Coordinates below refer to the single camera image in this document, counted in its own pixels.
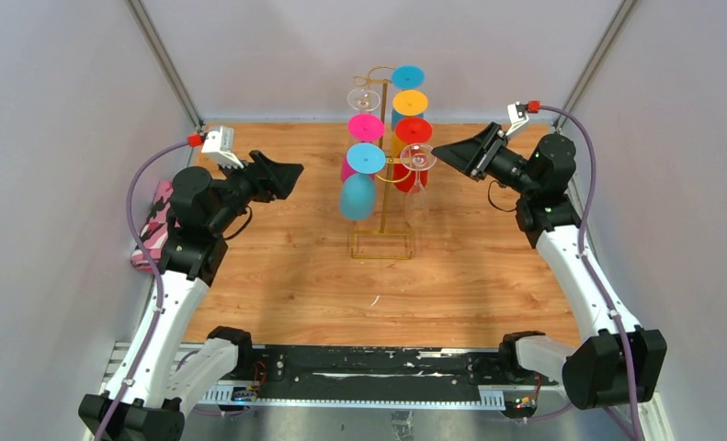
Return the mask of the pink wine glass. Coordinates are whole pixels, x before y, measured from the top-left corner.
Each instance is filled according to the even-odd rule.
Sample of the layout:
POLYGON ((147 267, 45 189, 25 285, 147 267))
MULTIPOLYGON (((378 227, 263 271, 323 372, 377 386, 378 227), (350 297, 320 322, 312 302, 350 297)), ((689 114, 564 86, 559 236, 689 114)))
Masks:
POLYGON ((383 137, 384 124, 373 115, 361 113, 349 120, 347 130, 352 144, 342 162, 341 182, 344 183, 353 174, 373 178, 386 165, 386 156, 377 144, 383 137))

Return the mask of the light blue wine glass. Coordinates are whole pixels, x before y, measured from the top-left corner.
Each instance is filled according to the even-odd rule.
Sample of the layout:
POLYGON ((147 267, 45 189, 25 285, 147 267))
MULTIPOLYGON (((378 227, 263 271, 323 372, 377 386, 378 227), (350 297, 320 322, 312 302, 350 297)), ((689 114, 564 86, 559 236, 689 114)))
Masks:
POLYGON ((372 214, 378 197, 375 175, 385 165, 385 154, 376 144, 359 142, 347 150, 340 173, 342 187, 338 202, 345 218, 362 221, 372 214))

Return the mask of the clear wine glass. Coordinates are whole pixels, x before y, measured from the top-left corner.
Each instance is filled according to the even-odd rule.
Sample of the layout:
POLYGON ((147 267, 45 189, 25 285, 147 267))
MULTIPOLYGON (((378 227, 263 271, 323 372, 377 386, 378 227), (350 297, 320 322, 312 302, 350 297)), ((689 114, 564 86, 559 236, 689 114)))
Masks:
POLYGON ((381 106, 381 96, 367 87, 352 89, 346 97, 348 105, 357 112, 372 113, 381 106))
POLYGON ((422 174, 429 171, 437 159, 432 153, 432 147, 427 143, 412 143, 407 145, 400 153, 401 164, 414 177, 404 198, 404 215, 407 225, 415 235, 425 229, 429 217, 429 203, 426 186, 422 174))

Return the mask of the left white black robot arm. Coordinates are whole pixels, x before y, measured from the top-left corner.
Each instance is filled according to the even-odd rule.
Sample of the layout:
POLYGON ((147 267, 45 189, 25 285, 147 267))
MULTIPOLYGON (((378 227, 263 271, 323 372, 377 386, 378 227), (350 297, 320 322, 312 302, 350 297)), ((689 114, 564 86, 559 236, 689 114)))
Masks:
POLYGON ((215 178, 201 166, 178 172, 168 201, 167 239, 148 261, 153 291, 118 370, 98 394, 82 399, 78 415, 96 440, 178 440, 187 417, 222 377, 254 370, 250 333, 215 328, 182 367, 175 357, 190 319, 228 251, 225 231, 254 202, 290 196, 302 164, 279 163, 253 150, 241 168, 215 178))

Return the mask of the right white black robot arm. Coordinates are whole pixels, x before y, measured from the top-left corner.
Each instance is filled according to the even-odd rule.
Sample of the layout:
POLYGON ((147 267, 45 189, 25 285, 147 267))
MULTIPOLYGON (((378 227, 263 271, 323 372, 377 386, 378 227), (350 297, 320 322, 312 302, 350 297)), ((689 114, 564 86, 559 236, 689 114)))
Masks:
POLYGON ((510 383, 532 374, 562 384, 570 403, 592 409, 652 399, 667 343, 644 328, 623 305, 588 245, 583 222, 566 193, 576 170, 576 147, 549 133, 529 158, 508 147, 502 127, 433 149, 441 162, 480 181, 493 178, 514 189, 518 228, 546 262, 567 298, 582 337, 576 348, 536 331, 507 334, 498 370, 510 383))

